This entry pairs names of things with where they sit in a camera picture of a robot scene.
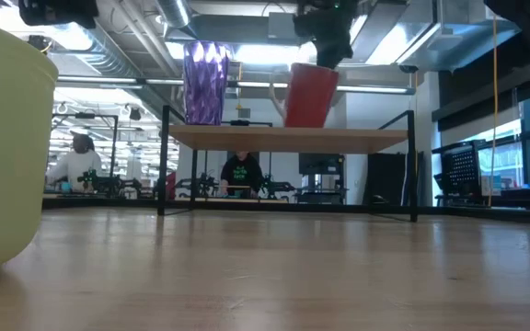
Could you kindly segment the black perforated panel cart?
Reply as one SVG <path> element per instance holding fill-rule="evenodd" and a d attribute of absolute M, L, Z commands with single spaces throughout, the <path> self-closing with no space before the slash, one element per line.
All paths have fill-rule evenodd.
<path fill-rule="evenodd" d="M 433 176 L 441 190 L 435 196 L 439 207 L 484 204 L 478 151 L 485 143 L 485 140 L 471 140 L 432 150 L 441 162 L 441 173 Z"/>

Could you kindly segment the yellow-green cup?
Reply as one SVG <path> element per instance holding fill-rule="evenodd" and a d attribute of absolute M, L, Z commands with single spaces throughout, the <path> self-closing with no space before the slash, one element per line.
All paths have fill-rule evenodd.
<path fill-rule="evenodd" d="M 58 75 L 46 55 L 0 29 L 0 265 L 39 228 Z"/>

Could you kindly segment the wooden shelf with black frame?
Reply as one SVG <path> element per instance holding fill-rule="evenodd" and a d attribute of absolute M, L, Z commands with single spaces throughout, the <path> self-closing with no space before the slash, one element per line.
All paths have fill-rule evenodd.
<path fill-rule="evenodd" d="M 325 128 L 285 128 L 251 126 L 197 126 L 171 125 L 168 116 L 170 106 L 163 109 L 161 128 L 159 185 L 156 209 L 159 215 L 165 214 L 168 207 L 181 207 L 187 210 L 214 211 L 295 211 L 295 212 L 338 212 L 364 213 L 387 216 L 407 214 L 409 220 L 418 220 L 418 192 L 416 169 L 415 113 L 406 110 L 376 130 L 366 129 L 325 129 Z M 190 199 L 170 202 L 166 197 L 168 139 L 182 143 L 192 150 Z M 409 204 L 403 207 L 348 206 L 339 205 L 300 205 L 287 203 L 233 202 L 228 199 L 208 199 L 196 197 L 197 153 L 210 151 L 259 151 L 272 153 L 309 154 L 374 154 L 395 144 L 408 144 L 406 162 L 406 189 Z"/>

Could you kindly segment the dark background cabinet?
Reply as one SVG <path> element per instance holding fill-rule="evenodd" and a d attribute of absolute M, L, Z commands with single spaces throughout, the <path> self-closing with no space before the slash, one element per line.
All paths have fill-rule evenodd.
<path fill-rule="evenodd" d="M 363 204 L 407 206 L 407 156 L 369 154 Z"/>

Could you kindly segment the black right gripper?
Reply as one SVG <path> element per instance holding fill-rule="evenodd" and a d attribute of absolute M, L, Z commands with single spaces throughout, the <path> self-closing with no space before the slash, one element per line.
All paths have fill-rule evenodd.
<path fill-rule="evenodd" d="M 334 70 L 341 52 L 351 48 L 350 29 L 359 14 L 359 0 L 296 0 L 295 35 L 311 40 L 317 50 L 317 66 Z"/>

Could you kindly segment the person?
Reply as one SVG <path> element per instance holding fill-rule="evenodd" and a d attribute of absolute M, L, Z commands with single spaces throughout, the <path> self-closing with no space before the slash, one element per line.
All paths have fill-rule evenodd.
<path fill-rule="evenodd" d="M 78 179 L 91 170 L 101 171 L 101 158 L 95 151 L 93 140 L 86 134 L 73 136 L 73 149 L 63 156 L 45 175 L 47 185 L 55 185 L 64 179 L 72 192 L 87 192 L 91 186 Z"/>
<path fill-rule="evenodd" d="M 229 158 L 220 175 L 220 194 L 225 197 L 256 199 L 263 174 L 259 161 L 250 152 L 236 152 Z"/>

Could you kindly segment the purple faceted tumbler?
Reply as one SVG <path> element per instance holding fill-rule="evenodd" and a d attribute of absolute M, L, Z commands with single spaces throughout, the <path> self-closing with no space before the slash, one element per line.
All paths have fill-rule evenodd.
<path fill-rule="evenodd" d="M 195 40 L 183 47 L 185 122 L 219 126 L 227 89 L 229 50 L 216 41 Z"/>

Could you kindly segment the red mug with white handle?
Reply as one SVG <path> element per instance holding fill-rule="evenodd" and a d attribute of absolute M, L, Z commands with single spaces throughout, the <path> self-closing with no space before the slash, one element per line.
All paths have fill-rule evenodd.
<path fill-rule="evenodd" d="M 337 71 L 308 63 L 293 63 L 287 95 L 282 103 L 276 98 L 275 85 L 270 81 L 270 100 L 282 117 L 283 126 L 323 128 L 338 82 Z"/>

